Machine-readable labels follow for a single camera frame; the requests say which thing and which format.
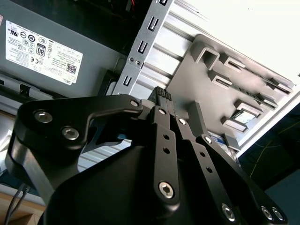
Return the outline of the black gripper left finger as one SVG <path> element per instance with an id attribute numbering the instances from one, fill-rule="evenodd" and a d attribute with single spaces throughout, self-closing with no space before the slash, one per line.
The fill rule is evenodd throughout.
<path id="1" fill-rule="evenodd" d="M 153 191 L 163 204 L 177 206 L 178 118 L 167 90 L 156 87 L 149 102 L 122 94 L 24 103 L 8 147 L 8 170 L 49 204 L 56 189 L 78 174 L 83 152 L 130 139 L 133 149 L 149 147 L 155 153 Z"/>

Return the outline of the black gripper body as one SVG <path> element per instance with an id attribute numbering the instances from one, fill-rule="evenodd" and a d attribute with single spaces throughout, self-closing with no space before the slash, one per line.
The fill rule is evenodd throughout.
<path id="1" fill-rule="evenodd" d="M 61 184 L 44 213 L 46 225 L 219 225 L 187 142 L 177 145 L 180 204 L 168 212 L 154 192 L 154 153 L 123 150 Z"/>

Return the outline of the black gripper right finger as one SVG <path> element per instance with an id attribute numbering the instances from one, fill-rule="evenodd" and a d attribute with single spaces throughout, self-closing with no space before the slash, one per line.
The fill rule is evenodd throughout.
<path id="1" fill-rule="evenodd" d="M 286 225 L 285 213 L 210 137 L 201 109 L 196 110 L 194 135 L 188 122 L 177 115 L 171 94 L 165 91 L 176 136 L 196 178 L 205 188 L 212 225 Z"/>

